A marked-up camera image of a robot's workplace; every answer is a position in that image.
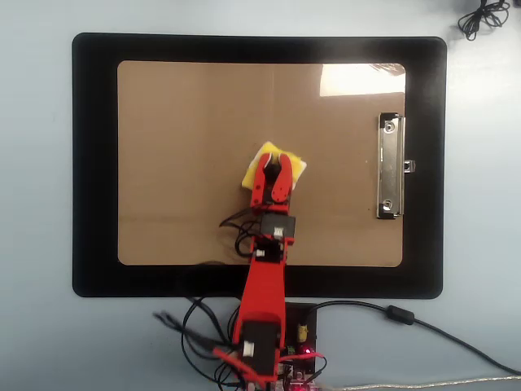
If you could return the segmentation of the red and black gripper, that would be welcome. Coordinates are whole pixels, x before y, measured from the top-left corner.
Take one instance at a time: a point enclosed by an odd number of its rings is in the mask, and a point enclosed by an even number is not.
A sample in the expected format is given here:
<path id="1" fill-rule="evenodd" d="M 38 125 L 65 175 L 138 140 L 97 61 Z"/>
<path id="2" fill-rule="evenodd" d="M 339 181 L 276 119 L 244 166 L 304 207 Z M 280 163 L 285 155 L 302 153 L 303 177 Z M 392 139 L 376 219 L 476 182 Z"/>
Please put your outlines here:
<path id="1" fill-rule="evenodd" d="M 258 212 L 289 214 L 292 189 L 291 159 L 286 154 L 270 163 L 272 153 L 260 156 L 254 174 L 250 206 Z"/>

